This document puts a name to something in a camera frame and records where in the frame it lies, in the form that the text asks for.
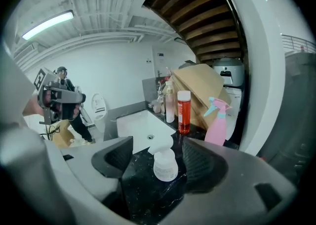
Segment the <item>soap dispenser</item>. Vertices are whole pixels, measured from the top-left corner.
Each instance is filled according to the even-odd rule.
[[[154,155],[154,174],[164,182],[173,181],[178,176],[178,165],[173,150],[173,139],[171,136],[163,136],[157,138],[148,152]]]

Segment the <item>wooden staircase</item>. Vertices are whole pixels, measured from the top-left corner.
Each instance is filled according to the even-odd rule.
[[[173,27],[200,62],[243,58],[245,39],[226,0],[146,0],[144,5]]]

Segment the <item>marble countertop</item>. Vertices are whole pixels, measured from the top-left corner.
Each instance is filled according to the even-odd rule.
[[[160,120],[164,116],[154,113],[148,108],[148,102],[132,104],[109,110],[106,121],[104,141],[118,137],[116,119],[139,111],[149,110]],[[175,153],[179,167],[178,176],[171,182],[162,182],[156,178],[153,171],[154,156],[144,149],[135,153],[122,177],[123,190],[128,205],[130,218],[138,224],[158,224],[182,200],[187,180],[186,168],[182,160],[183,137],[204,140],[206,131],[190,125],[190,132],[182,135],[178,132],[178,119],[167,125],[176,130],[172,135],[172,150]],[[224,146],[238,149],[238,145],[226,141]]]

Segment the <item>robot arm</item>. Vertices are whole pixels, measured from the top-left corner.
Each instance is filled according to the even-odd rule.
[[[61,80],[52,71],[41,68],[36,76],[34,85],[38,91],[38,103],[44,110],[44,122],[51,125],[60,120],[73,119],[76,104],[85,102],[85,94],[69,91],[65,80]],[[45,99],[50,90],[50,101]]]

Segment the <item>white sink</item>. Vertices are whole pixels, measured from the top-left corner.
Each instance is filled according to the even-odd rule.
[[[119,137],[133,136],[133,154],[176,132],[147,110],[118,118],[117,127]]]

